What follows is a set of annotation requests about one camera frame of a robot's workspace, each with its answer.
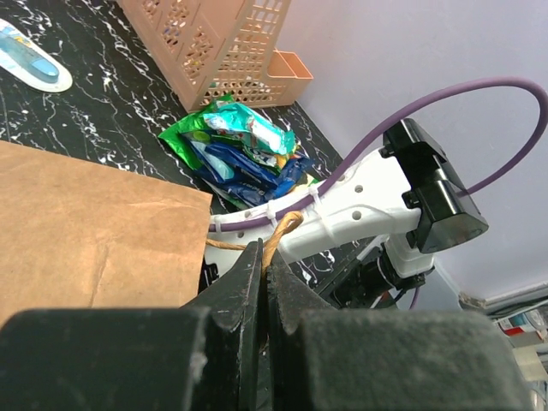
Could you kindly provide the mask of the green Chuba cassava chips bag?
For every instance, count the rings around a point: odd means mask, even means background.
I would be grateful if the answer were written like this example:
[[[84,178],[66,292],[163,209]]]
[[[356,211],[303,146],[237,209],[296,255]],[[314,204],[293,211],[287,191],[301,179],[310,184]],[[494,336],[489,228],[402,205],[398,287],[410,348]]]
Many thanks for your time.
[[[218,131],[209,127],[205,120],[205,114],[216,112],[221,106],[234,103],[231,94],[214,98],[201,110],[195,111],[183,117],[178,122],[165,129],[158,138],[162,140],[191,170],[197,170],[202,163],[192,150],[190,141],[208,144],[213,136],[218,136]]]

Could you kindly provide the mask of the blue Burts chips bag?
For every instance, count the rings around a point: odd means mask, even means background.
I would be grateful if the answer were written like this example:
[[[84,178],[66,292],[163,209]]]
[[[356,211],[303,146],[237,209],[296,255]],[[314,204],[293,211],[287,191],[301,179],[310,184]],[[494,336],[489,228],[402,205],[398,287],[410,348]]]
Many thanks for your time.
[[[190,146],[199,163],[195,172],[202,179],[217,184],[231,183],[237,180],[235,171],[229,165],[206,151],[205,143],[191,140]]]

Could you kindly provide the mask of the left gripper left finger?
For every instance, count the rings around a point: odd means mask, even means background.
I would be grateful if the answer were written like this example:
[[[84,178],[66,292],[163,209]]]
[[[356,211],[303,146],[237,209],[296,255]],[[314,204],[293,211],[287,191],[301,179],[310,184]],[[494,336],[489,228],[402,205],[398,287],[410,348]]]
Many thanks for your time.
[[[1,329],[4,410],[252,410],[263,244],[176,308],[34,309]]]

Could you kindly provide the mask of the dark blue Burts chilli bag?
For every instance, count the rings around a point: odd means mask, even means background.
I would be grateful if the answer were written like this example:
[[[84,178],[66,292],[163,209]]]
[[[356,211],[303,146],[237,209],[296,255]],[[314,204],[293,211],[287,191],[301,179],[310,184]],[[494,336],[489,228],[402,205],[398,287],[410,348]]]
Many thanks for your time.
[[[261,206],[289,194],[299,182],[304,182],[304,177],[313,166],[310,158],[291,158],[276,174],[233,146],[213,143],[206,147],[205,152],[232,169],[233,175],[222,177],[218,186],[250,207]]]

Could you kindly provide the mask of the brown paper bag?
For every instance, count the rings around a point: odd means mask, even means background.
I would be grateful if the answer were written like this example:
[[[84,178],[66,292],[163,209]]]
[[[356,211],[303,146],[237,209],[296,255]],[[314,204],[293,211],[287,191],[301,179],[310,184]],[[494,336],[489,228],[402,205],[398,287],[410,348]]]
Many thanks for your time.
[[[1,145],[1,318],[33,308],[180,307],[198,291],[209,194]]]

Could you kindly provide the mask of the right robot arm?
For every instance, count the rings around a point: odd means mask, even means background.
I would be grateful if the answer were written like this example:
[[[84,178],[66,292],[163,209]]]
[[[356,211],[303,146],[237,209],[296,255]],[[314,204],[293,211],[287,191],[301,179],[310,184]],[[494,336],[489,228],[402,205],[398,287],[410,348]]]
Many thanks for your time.
[[[216,230],[209,238],[243,245],[267,240],[283,209],[310,196],[302,223],[278,245],[286,262],[370,238],[380,255],[362,271],[365,290],[416,283],[432,271],[435,253],[471,241],[489,225],[442,147],[415,120],[392,126],[383,143],[344,171],[325,194],[316,183],[264,205],[212,217]]]

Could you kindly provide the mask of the teal white snack packet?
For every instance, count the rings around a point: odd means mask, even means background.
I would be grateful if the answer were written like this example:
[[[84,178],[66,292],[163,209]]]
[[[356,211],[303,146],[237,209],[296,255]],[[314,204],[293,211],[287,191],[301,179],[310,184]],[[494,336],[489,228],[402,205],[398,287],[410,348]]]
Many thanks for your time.
[[[295,151],[295,134],[283,130],[244,104],[230,103],[203,115],[205,124],[220,134],[231,135],[245,146],[270,154]]]

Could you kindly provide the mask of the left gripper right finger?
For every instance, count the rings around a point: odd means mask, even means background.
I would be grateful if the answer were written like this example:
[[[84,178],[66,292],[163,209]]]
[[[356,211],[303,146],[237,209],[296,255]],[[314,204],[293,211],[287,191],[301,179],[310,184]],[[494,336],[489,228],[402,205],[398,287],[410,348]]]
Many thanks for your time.
[[[526,410],[503,336],[469,312],[335,309],[275,254],[266,271],[276,410]]]

